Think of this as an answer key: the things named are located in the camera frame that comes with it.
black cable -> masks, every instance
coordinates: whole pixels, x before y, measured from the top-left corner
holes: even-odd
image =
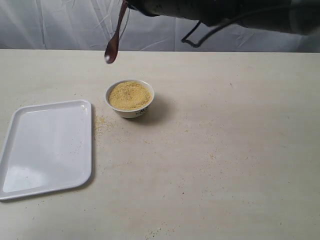
[[[221,31],[222,29],[228,27],[231,24],[234,24],[242,19],[245,19],[247,17],[251,17],[253,15],[257,15],[257,14],[262,14],[262,13],[266,13],[266,12],[271,12],[271,11],[278,11],[278,10],[294,10],[294,9],[302,9],[302,8],[320,8],[320,4],[318,3],[300,3],[300,4],[294,4],[294,5],[281,5],[281,6],[270,6],[270,7],[266,7],[266,8],[261,8],[258,10],[254,10],[254,11],[249,11],[246,13],[243,13],[242,15],[239,15],[235,18],[232,18],[228,21],[226,21],[225,23],[221,24],[220,26],[217,26],[215,29],[211,30],[210,32],[208,32],[206,35],[204,35],[199,41],[198,43],[194,43],[191,40],[188,40],[187,38],[200,26],[201,22],[199,21],[195,27],[188,32],[187,35],[185,35],[181,42],[184,44],[189,44],[191,47],[193,48],[199,48],[208,38],[210,38],[213,34]]]

white bowl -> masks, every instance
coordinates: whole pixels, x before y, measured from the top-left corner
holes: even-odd
[[[143,107],[141,107],[141,108],[139,108],[139,109],[136,109],[136,110],[121,110],[121,109],[117,109],[117,108],[115,108],[114,106],[112,106],[112,105],[110,104],[110,102],[109,102],[109,96],[110,96],[111,91],[112,91],[117,85],[119,85],[119,84],[121,84],[121,83],[126,83],[126,82],[136,82],[136,83],[141,84],[142,86],[145,86],[145,87],[149,90],[149,92],[150,92],[150,94],[151,94],[151,101],[150,101],[147,105],[145,105],[145,106],[143,106]],[[118,81],[118,82],[116,82],[115,84],[112,84],[112,85],[106,90],[106,93],[105,93],[105,101],[106,101],[106,104],[108,104],[110,108],[112,108],[118,115],[120,115],[121,117],[123,117],[123,118],[125,118],[125,119],[134,119],[134,118],[137,118],[137,117],[140,117],[141,115],[143,115],[143,114],[147,111],[149,105],[152,103],[152,101],[153,101],[154,99],[155,99],[155,91],[154,91],[154,89],[152,88],[152,86],[151,86],[150,84],[146,83],[145,81],[140,81],[140,80],[123,80],[123,81]]]

white fabric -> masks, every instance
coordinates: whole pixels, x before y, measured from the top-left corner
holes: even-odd
[[[0,0],[0,48],[104,50],[121,0]],[[198,49],[180,42],[195,25],[186,19],[127,11],[123,51],[320,52],[320,34],[299,36],[230,26]],[[197,40],[208,31],[201,26]]]

metal spoon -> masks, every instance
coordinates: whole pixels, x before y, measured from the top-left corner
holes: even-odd
[[[118,50],[119,50],[120,27],[121,27],[121,23],[124,18],[124,15],[126,13],[127,7],[128,7],[127,1],[124,0],[121,4],[118,24],[116,26],[115,33],[113,37],[110,39],[104,52],[104,60],[107,64],[112,64],[117,58]]]

white tray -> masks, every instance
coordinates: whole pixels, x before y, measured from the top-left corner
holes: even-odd
[[[91,171],[90,102],[27,106],[13,114],[0,154],[0,200],[79,187]]]

